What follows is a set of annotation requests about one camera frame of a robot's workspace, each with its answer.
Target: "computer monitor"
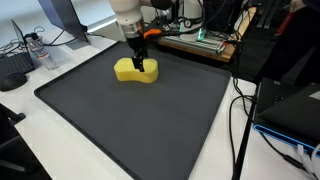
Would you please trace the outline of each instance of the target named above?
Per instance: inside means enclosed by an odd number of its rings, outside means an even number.
[[[51,24],[88,42],[71,0],[38,0]]]

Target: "black chair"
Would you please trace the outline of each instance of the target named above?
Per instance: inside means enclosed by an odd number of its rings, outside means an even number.
[[[23,113],[16,114],[0,103],[0,120],[1,121],[8,121],[11,126],[14,126],[15,124],[23,120],[25,117],[26,116]],[[11,146],[15,145],[16,143],[20,142],[21,140],[22,140],[21,136],[18,135],[6,141],[3,144],[0,144],[0,153],[10,148]],[[16,171],[20,171],[20,172],[29,172],[29,168],[25,168],[1,159],[0,159],[0,166],[13,169]]]

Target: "yellow foam block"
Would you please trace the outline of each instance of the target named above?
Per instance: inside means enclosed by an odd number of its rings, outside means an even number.
[[[131,58],[122,58],[114,66],[114,71],[119,81],[139,81],[153,83],[158,78],[158,62],[155,59],[144,59],[143,68],[140,72],[134,68]]]

